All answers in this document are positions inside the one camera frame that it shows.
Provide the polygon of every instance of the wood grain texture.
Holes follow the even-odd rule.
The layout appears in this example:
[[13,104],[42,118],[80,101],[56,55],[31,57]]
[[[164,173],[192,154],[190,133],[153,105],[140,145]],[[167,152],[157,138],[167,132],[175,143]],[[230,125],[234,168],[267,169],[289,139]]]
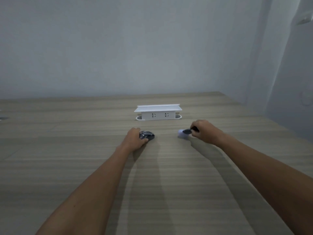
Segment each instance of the wood grain texture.
[[[137,105],[176,104],[180,120],[136,121]],[[313,146],[219,92],[0,100],[0,234],[33,234],[131,127],[156,134],[130,155],[106,234],[291,234],[216,147],[177,138],[208,119],[313,176]]]

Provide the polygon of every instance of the person's left hand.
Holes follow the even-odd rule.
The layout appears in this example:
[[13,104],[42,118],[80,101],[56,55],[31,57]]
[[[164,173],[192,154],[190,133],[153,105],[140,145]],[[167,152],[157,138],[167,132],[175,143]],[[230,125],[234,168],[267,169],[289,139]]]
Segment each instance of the person's left hand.
[[141,146],[148,142],[148,139],[140,139],[139,132],[140,128],[131,128],[121,143],[121,147],[129,150],[130,152],[141,148]]

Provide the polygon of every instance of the person's right hand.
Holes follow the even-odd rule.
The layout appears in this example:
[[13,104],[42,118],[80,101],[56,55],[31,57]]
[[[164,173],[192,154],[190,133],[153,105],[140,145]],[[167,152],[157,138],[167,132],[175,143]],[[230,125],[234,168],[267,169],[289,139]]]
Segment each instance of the person's right hand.
[[225,133],[212,125],[207,120],[194,121],[190,128],[196,126],[199,132],[191,130],[192,136],[199,138],[200,140],[218,146]]

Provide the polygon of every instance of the desk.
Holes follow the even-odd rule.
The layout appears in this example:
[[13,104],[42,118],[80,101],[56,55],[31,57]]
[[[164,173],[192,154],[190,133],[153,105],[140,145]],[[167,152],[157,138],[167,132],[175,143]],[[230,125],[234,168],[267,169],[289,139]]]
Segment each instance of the desk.
[[[137,105],[182,119],[136,121]],[[0,234],[33,234],[131,127],[156,137],[130,155],[106,234],[292,234],[216,147],[177,138],[196,119],[313,176],[313,146],[219,93],[1,100]]]

